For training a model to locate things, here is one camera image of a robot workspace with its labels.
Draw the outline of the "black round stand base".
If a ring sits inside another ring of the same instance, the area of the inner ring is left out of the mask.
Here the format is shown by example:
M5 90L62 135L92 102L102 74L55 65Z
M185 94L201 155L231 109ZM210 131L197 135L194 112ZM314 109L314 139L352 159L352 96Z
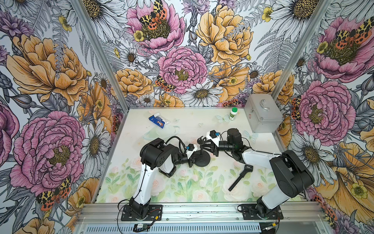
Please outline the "black round stand base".
M206 167L210 164L210 155L206 151L196 151L192 154L194 165L198 167Z

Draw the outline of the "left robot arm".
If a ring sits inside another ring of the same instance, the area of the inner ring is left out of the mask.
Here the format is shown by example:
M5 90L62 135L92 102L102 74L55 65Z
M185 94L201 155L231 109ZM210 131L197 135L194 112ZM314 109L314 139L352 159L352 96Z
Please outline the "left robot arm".
M160 138L146 144L140 151L142 163L140 181L136 192L129 201L131 215L138 219L147 217L151 191L157 172L171 177L175 173L177 165L187 163L191 167L195 163L192 155L197 151L196 144L185 145L180 141L177 147Z

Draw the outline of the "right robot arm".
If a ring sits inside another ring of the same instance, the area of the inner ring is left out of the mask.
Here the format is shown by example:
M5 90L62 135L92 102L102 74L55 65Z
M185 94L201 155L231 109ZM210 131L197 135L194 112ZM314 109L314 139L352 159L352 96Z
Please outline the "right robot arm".
M223 140L220 133L212 130L197 142L204 151L219 156L220 152L227 153L231 158L244 164L244 169L231 188L258 165L272 170L277 184L257 200L255 208L250 208L260 219L270 218L270 214L290 198L294 198L306 188L314 184L315 179L309 169L292 150L282 153L269 153L253 149L245 145L238 129L227 130L227 139Z

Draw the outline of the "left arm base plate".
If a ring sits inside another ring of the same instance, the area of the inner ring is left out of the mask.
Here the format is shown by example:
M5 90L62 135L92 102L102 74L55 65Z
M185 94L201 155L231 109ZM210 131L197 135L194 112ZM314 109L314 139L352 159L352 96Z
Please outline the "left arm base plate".
M163 205L146 205L133 208L125 205L120 215L121 221L159 221L162 218Z

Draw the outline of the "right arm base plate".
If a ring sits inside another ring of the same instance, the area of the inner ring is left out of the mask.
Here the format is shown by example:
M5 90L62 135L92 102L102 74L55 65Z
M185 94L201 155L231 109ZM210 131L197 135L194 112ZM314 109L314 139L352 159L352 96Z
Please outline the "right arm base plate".
M245 203L240 204L237 210L242 214L244 220L282 220L283 214L280 206L268 209L262 204Z

